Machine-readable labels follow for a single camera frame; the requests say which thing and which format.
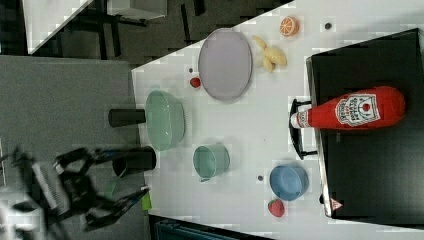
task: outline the ketchup label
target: ketchup label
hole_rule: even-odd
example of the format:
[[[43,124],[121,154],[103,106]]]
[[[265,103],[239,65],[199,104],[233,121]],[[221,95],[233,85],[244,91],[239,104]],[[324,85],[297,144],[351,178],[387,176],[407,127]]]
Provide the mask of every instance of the ketchup label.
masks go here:
[[[375,94],[352,94],[340,100],[336,107],[336,116],[341,124],[351,127],[380,119]]]
[[[310,127],[308,123],[308,111],[298,112],[296,117],[297,123],[301,128]]]

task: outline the white table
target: white table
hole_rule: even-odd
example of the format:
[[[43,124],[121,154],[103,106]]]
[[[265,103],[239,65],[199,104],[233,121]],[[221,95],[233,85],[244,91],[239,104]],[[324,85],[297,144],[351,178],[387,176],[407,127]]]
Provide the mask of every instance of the white table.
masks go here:
[[[415,27],[424,29],[424,1],[296,0],[233,29],[242,32],[254,53],[252,35],[282,48],[288,66],[267,73],[255,68],[251,86],[235,103],[212,99],[202,88],[190,87],[189,68],[196,71],[203,42],[186,47],[132,71],[136,103],[144,107],[151,89],[160,87],[181,99],[187,132],[177,148],[158,153],[156,169],[145,173],[151,186],[151,214],[273,239],[402,239],[422,238],[417,230],[329,219],[318,198],[320,172],[316,156],[300,161],[291,145],[288,112],[294,97],[309,96],[305,60],[322,51],[390,35]],[[294,39],[279,33],[284,16],[301,20]],[[331,22],[333,28],[324,29]],[[312,130],[305,131],[305,150],[315,150]],[[140,138],[149,144],[145,125]],[[223,143],[231,157],[230,171],[200,183],[192,165],[196,147]],[[269,174],[280,164],[297,162],[309,174],[308,191],[284,202],[286,213],[273,217],[267,204],[275,199]],[[264,181],[257,180],[258,175]]]
[[[28,54],[33,54],[93,0],[22,0]]]

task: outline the plate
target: plate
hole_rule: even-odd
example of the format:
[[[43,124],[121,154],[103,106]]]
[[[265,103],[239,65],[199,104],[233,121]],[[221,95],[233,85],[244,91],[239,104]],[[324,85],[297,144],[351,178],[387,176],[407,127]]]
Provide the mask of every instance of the plate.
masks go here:
[[[238,98],[252,73],[252,54],[244,36],[229,28],[211,33],[199,55],[199,75],[208,94],[218,100]]]

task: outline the table surface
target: table surface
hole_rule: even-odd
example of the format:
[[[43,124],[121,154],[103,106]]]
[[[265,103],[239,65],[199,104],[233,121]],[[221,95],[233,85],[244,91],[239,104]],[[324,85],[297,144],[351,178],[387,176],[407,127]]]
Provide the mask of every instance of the table surface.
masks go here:
[[[59,154],[87,147],[118,148],[135,144],[132,126],[112,128],[107,114],[111,108],[135,108],[129,64],[123,61],[0,56],[1,153],[10,154],[19,144],[44,166],[47,176],[54,174],[52,164]],[[18,170],[11,159],[3,161],[6,185],[22,187]],[[104,193],[115,173],[112,164],[90,169],[94,187]],[[114,198],[137,190],[140,175],[122,179]],[[80,216],[63,222],[72,240],[148,239],[143,232],[146,221],[141,209],[134,207],[119,224],[84,232]],[[57,240],[50,234],[46,240]]]
[[[327,218],[318,202],[317,156],[301,161],[296,155],[289,137],[288,112],[293,98],[309,98],[306,58],[416,27],[424,29],[423,11],[421,0],[297,0],[235,26],[249,42],[255,63],[260,51],[252,35],[283,49],[288,65],[273,73],[255,67],[248,90],[231,104],[189,84],[190,78],[198,75],[203,41],[134,69],[139,108],[144,107],[152,89],[160,88],[182,101],[186,116],[183,140],[176,148],[158,153],[156,169],[145,173],[152,188],[150,214],[273,239],[422,238],[424,232],[418,230]],[[300,32],[293,38],[279,33],[281,20],[289,15],[301,22]],[[324,29],[327,22],[333,24],[331,30]],[[150,144],[145,128],[140,125],[141,142]],[[304,131],[303,141],[305,150],[316,149],[313,130]],[[192,165],[193,152],[200,145],[216,142],[229,150],[230,171],[200,183]],[[285,163],[303,166],[310,184],[300,199],[284,202],[285,215],[275,218],[267,210],[268,202],[276,198],[268,179],[274,167]],[[264,176],[263,182],[257,180],[258,175]]]
[[[22,0],[28,54],[33,54],[93,0]]]

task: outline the banana slice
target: banana slice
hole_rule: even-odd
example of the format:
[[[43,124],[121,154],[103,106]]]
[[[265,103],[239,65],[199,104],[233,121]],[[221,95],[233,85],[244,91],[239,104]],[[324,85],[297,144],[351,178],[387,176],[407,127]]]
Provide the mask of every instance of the banana slice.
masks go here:
[[[285,66],[287,65],[286,54],[278,48],[269,47],[264,49],[264,56],[267,57],[272,63]]]
[[[265,56],[263,60],[263,65],[268,72],[272,72],[272,70],[274,70],[274,64]]]
[[[264,40],[262,40],[262,38],[260,38],[256,35],[253,35],[252,38],[253,38],[253,40],[255,40],[256,44],[258,44],[258,46],[262,48],[262,50],[264,50],[266,48],[266,43],[265,43]]]

